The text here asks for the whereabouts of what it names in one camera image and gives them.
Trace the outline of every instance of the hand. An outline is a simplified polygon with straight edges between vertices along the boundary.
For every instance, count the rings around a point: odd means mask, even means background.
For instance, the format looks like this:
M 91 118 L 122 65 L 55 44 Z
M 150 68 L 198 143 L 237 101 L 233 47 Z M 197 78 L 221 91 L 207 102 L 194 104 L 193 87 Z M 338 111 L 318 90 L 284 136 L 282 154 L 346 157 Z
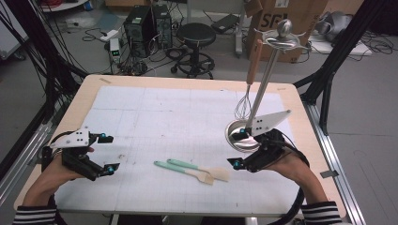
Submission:
M 308 204 L 327 202 L 328 197 L 321 183 L 310 168 L 293 152 L 283 155 L 273 164 L 264 168 L 293 180 L 303 190 Z
M 61 154 L 55 156 L 50 165 L 27 191 L 23 199 L 23 206 L 47 205 L 50 196 L 52 196 L 60 186 L 76 178 L 83 178 L 83 176 L 63 166 Z
M 278 160 L 265 167 L 264 170 L 277 172 L 298 184 L 305 180 L 307 175 L 313 173 L 297 154 L 288 150 Z

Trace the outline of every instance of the stool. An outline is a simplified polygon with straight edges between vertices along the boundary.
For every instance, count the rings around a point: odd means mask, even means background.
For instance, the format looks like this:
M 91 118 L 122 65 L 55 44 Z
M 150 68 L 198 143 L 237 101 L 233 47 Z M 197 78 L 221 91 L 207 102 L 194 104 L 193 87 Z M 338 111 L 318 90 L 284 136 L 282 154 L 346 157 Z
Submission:
M 199 52 L 199 48 L 213 43 L 216 39 L 216 32 L 208 25 L 192 22 L 182 25 L 176 32 L 176 37 L 193 52 L 182 54 L 171 68 L 171 72 L 176 73 L 179 68 L 187 74 L 187 78 L 191 76 L 196 78 L 198 75 L 208 73 L 210 79 L 213 80 L 210 70 L 215 67 L 214 60 L 207 54 Z

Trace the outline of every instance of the metal spatula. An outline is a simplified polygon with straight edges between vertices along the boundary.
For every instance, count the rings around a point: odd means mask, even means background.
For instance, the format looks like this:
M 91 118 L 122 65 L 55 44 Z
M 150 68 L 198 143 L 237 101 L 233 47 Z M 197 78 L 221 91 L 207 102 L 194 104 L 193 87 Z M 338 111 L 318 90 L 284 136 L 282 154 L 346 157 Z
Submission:
M 203 167 L 203 166 L 196 166 L 196 165 L 190 164 L 189 162 L 184 162 L 184 161 L 176 160 L 173 158 L 167 159 L 167 162 L 177 165 L 177 166 L 185 167 L 185 168 L 190 168 L 190 169 L 194 169 L 194 170 L 198 170 L 198 171 L 204 171 L 204 172 L 209 173 L 215 179 L 229 181 L 229 172 L 225 168 L 222 168 L 222 167 L 208 168 L 208 167 Z
M 207 172 L 200 172 L 200 171 L 194 171 L 194 170 L 186 170 L 182 167 L 176 166 L 176 165 L 172 165 L 170 163 L 166 163 L 166 162 L 162 162 L 162 161 L 154 161 L 153 162 L 155 165 L 172 170 L 172 171 L 176 171 L 176 172 L 180 172 L 180 173 L 185 173 L 188 175 L 192 175 L 192 176 L 196 176 L 196 178 L 198 178 L 199 181 L 206 183 L 208 185 L 213 185 L 214 182 L 214 178 L 208 174 Z

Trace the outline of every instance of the green handle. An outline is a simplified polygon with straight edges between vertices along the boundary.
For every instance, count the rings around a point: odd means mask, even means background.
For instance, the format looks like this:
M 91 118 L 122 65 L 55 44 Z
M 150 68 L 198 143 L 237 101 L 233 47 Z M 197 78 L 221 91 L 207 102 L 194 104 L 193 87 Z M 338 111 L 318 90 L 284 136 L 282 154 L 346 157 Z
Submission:
M 172 165 L 172 164 L 169 164 L 169 163 L 165 163 L 165 162 L 162 162 L 162 161 L 154 161 L 153 163 L 154 163 L 155 165 L 157 165 L 157 166 L 160 166 L 160 167 L 163 167 L 163 168 L 172 170 L 172 171 L 177 171 L 177 172 L 180 172 L 180 173 L 185 173 L 185 170 L 184 170 L 183 168 L 177 167 L 177 166 Z
M 177 166 L 185 167 L 185 168 L 190 168 L 190 169 L 194 169 L 194 170 L 198 169 L 198 166 L 196 166 L 196 165 L 190 164 L 188 162 L 172 159 L 172 158 L 167 159 L 167 162 L 177 165 Z

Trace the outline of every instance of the black and white striped shirt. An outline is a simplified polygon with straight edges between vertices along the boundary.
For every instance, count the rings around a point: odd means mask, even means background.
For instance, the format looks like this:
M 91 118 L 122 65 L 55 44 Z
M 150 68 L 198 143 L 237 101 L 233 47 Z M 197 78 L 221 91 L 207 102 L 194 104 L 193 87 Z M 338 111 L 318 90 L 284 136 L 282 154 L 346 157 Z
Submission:
M 54 224 L 56 206 L 19 206 L 13 225 Z M 301 206 L 307 225 L 343 224 L 336 202 L 319 202 Z
M 19 206 L 12 224 L 54 224 L 56 206 Z
M 301 206 L 307 225 L 342 224 L 336 202 L 318 202 Z

